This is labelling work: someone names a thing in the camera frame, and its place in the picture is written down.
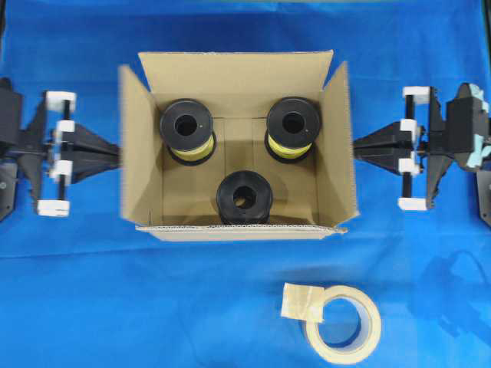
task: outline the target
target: yellow wire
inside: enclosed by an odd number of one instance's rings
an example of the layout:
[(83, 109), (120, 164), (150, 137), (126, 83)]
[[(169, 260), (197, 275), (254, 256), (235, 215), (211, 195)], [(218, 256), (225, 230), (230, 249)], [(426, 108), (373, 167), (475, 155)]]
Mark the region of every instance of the yellow wire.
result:
[(213, 144), (213, 136), (209, 136), (209, 139), (205, 144), (190, 151), (178, 151), (177, 149), (173, 148), (171, 148), (171, 150), (180, 159), (193, 162), (199, 159), (204, 159), (206, 156), (208, 156), (213, 151)]
[(308, 151), (312, 143), (302, 148), (288, 148), (281, 146), (268, 134), (268, 143), (272, 151), (283, 159), (296, 159)]

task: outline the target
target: spool hole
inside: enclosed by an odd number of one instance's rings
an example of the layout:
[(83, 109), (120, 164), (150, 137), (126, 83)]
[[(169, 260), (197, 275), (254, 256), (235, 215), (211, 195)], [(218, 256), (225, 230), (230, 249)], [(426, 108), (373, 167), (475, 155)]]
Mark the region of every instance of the spool hole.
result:
[(177, 118), (175, 127), (176, 132), (181, 136), (190, 136), (198, 129), (198, 123), (191, 115), (182, 115)]
[(356, 339), (360, 329), (360, 316), (351, 302), (334, 299), (324, 306), (324, 323), (319, 324), (319, 333), (329, 347), (348, 346)]
[(250, 209), (255, 204), (255, 192), (248, 186), (240, 186), (233, 193), (233, 202), (240, 209)]
[(283, 128), (290, 134), (300, 133), (305, 127), (305, 119), (299, 113), (287, 113), (283, 117)]

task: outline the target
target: metal rod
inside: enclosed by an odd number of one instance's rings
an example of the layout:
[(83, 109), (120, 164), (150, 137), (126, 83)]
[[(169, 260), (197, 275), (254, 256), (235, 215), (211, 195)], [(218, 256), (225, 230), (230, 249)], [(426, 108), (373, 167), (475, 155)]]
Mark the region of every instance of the metal rod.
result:
[(414, 96), (406, 96), (406, 119), (414, 119)]
[(63, 120), (70, 120), (70, 101), (63, 101)]
[(411, 198), (413, 196), (413, 177), (410, 172), (402, 174), (402, 196)]
[(58, 200), (64, 201), (66, 196), (66, 180), (67, 177), (65, 175), (60, 175), (60, 181), (58, 182)]

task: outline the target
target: spool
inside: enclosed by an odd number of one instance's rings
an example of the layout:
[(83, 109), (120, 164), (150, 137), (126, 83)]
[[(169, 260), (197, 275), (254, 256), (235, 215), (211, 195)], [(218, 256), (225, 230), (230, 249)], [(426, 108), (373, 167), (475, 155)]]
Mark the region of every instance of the spool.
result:
[(344, 299), (356, 308), (361, 322), (357, 337), (346, 347), (330, 347), (323, 341), (318, 323), (308, 320), (304, 322), (305, 335), (315, 352), (329, 363), (356, 364), (370, 356), (377, 347), (382, 331), (381, 316), (374, 302), (353, 287), (328, 287), (319, 302), (324, 307), (336, 299)]
[(160, 135), (178, 163), (195, 166), (209, 159), (216, 148), (213, 118), (200, 102), (172, 102), (160, 118)]
[(297, 163), (311, 152), (321, 130), (316, 106), (301, 97), (286, 97), (273, 105), (267, 118), (265, 147), (281, 163)]
[(272, 203), (271, 186), (253, 171), (228, 175), (216, 191), (216, 204), (224, 225), (265, 224)]

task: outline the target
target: tape piece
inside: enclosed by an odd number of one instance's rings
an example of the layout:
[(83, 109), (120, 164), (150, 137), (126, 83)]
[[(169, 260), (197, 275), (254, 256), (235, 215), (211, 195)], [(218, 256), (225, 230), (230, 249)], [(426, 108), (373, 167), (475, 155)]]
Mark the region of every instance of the tape piece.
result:
[(283, 287), (282, 317), (324, 322), (324, 288), (286, 283)]
[[(336, 299), (344, 299), (354, 305), (360, 317), (361, 327), (357, 337), (350, 344), (334, 348), (328, 346), (319, 333), (318, 309), (320, 305), (323, 310), (326, 304)], [(344, 365), (359, 363), (370, 356), (381, 338), (382, 321), (377, 306), (366, 294), (353, 287), (333, 286), (324, 289), (285, 284), (282, 316), (289, 317), (289, 314), (294, 315), (294, 319), (304, 321), (308, 342), (315, 352), (329, 363)]]

